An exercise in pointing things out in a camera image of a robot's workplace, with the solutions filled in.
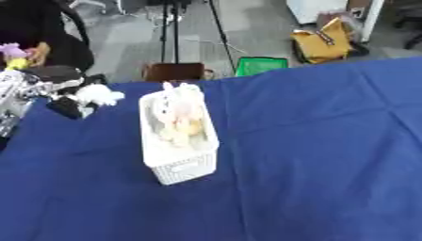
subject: purple object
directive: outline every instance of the purple object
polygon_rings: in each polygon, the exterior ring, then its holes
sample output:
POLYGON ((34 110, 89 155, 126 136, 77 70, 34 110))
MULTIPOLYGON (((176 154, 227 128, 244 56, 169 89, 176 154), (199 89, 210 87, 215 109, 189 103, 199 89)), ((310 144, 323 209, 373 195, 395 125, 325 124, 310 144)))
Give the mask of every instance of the purple object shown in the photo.
POLYGON ((23 58, 28 56, 27 52, 19 48, 19 43, 6 43, 0 45, 0 52, 2 52, 5 56, 13 58, 23 58))

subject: yellow bag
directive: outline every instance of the yellow bag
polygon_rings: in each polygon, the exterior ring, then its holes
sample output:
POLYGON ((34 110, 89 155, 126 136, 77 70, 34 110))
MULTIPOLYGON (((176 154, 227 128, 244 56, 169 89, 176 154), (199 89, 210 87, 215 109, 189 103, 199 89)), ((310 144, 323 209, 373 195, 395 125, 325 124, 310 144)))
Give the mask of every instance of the yellow bag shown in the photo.
POLYGON ((339 18, 322 27, 321 32, 333 40, 333 45, 310 31, 295 30, 291 35, 308 62, 316 64, 347 57, 349 51, 353 49, 339 18))

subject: green basket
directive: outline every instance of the green basket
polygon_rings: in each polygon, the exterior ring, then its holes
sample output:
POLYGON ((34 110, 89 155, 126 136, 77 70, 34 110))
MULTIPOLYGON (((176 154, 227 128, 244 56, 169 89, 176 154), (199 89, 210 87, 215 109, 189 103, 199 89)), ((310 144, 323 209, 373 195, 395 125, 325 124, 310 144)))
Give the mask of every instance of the green basket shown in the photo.
POLYGON ((235 76, 249 76, 285 68, 288 68, 287 58, 243 56, 239 59, 235 76))

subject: table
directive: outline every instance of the table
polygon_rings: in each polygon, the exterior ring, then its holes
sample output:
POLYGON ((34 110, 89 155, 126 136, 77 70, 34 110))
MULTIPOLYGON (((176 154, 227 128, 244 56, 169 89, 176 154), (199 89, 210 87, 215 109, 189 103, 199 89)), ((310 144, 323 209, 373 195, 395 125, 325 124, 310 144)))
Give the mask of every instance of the table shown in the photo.
POLYGON ((161 186, 138 98, 86 120, 30 111, 0 155, 1 241, 422 239, 422 58, 201 82, 215 174, 161 186))

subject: white basket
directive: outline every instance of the white basket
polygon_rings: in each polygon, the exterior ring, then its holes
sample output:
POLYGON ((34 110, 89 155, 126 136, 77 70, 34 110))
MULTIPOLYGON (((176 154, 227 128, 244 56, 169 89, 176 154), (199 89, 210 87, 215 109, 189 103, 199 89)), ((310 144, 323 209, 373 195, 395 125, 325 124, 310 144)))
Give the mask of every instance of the white basket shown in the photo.
POLYGON ((195 148, 179 149, 170 144, 163 148, 165 141, 154 132, 154 117, 151 105, 160 92, 143 96, 139 99, 139 116, 142 136, 143 160, 147 167, 153 170, 159 182, 163 185, 173 185, 187 180, 211 174, 217 167, 217 149, 219 140, 216 130, 205 110, 204 132, 206 141, 195 148))

